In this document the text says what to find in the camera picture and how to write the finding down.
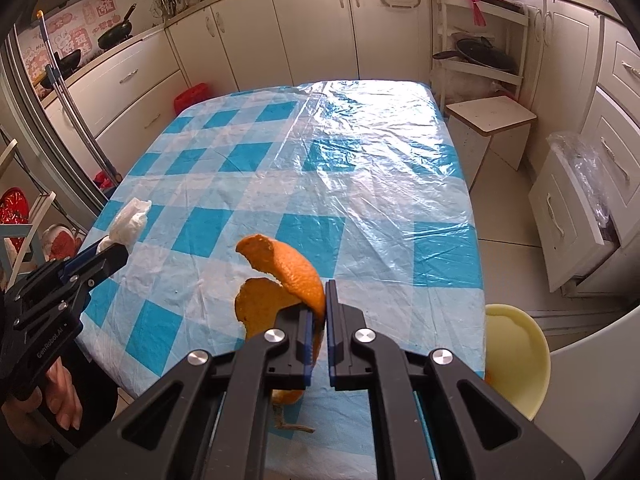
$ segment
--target plastic bag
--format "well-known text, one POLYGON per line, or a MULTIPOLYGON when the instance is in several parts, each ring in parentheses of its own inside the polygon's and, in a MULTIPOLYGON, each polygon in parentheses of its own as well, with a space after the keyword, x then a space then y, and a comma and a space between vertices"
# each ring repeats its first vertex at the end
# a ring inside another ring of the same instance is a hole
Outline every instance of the plastic bag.
POLYGON ((113 244, 123 244, 129 253, 146 227, 146 214, 151 208, 151 200, 132 198, 111 222, 109 234, 98 244, 97 252, 113 244))
POLYGON ((603 163, 598 152, 572 132, 556 132, 549 135, 547 141, 551 149, 569 163, 587 196, 598 226, 604 229, 609 222, 609 207, 602 189, 603 163))

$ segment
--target orange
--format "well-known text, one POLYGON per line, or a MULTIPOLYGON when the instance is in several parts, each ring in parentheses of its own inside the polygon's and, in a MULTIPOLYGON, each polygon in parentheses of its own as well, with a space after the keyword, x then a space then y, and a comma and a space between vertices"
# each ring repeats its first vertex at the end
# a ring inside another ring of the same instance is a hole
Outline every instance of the orange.
MULTIPOLYGON (((250 278, 236 296, 236 317, 246 328, 246 338, 273 328, 281 308, 302 301, 316 317, 314 332, 314 364, 322 345, 324 329, 324 288, 318 272, 297 250, 284 242, 256 234, 243 238, 236 251, 244 256, 255 270, 272 274, 280 283, 269 278, 250 278)), ((276 405, 293 404, 304 390, 274 390, 271 400, 276 405)))

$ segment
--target blue checkered tablecloth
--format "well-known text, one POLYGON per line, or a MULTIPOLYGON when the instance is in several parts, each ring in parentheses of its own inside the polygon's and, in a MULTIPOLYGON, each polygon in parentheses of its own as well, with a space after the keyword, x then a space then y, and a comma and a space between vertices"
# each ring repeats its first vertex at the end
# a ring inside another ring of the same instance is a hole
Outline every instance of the blue checkered tablecloth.
MULTIPOLYGON (((133 396, 193 349, 242 344, 234 298, 259 273, 235 246, 253 233, 297 248, 402 347, 445 346, 484 370, 471 203, 424 85, 319 82, 188 108, 132 168, 85 245, 132 197, 152 201, 148 224, 126 267, 93 291, 80 340, 133 396)), ((267 468, 375 478, 367 394, 329 387, 326 344, 286 418, 316 432, 271 428, 267 468)))

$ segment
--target pot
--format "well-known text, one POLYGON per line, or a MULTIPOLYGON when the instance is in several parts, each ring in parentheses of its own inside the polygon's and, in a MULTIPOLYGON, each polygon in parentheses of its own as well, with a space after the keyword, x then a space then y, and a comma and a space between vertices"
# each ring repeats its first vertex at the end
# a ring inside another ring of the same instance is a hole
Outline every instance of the pot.
POLYGON ((461 57, 476 65, 495 68, 510 74, 518 73, 518 64, 513 57, 495 48, 487 38, 463 38, 456 42, 455 50, 433 54, 433 59, 451 57, 461 57))
POLYGON ((124 16, 124 19, 120 23, 113 25, 113 27, 98 38, 98 46, 101 49, 109 50, 127 39, 127 36, 131 33, 131 29, 133 28, 133 25, 131 25, 131 22, 129 21, 129 16, 135 8, 136 4, 130 6, 124 16))

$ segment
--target finger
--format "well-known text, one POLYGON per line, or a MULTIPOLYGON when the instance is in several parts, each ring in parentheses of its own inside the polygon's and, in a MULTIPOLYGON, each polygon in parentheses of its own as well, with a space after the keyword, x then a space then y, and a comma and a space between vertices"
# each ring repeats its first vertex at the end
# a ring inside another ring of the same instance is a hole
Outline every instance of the finger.
POLYGON ((60 410, 56 415, 56 421, 63 430, 68 430, 71 426, 71 420, 76 414, 76 403, 74 401, 74 386, 71 382, 71 373, 65 367, 63 369, 63 376, 65 380, 65 396, 60 406, 60 410))
POLYGON ((71 422, 76 430, 80 429, 80 422, 82 421, 82 404, 80 404, 80 399, 78 398, 78 392, 76 392, 76 387, 73 386, 74 389, 74 404, 76 406, 76 414, 71 422))
POLYGON ((51 413, 56 415, 60 406, 65 399, 65 367, 63 367, 62 362, 58 359, 54 365, 49 369, 50 374, 50 382, 47 384, 47 388, 45 390, 45 398, 47 400, 47 406, 49 407, 51 413))

